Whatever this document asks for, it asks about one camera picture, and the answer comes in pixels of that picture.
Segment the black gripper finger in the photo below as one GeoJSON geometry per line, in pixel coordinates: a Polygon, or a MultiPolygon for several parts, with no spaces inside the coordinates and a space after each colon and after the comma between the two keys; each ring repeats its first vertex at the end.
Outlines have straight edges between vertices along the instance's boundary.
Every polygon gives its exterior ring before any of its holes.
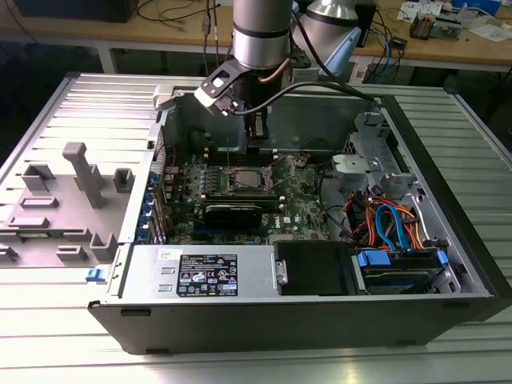
{"type": "Polygon", "coordinates": [[[246,116],[246,128],[251,139],[268,139],[266,113],[253,113],[246,116]]]}

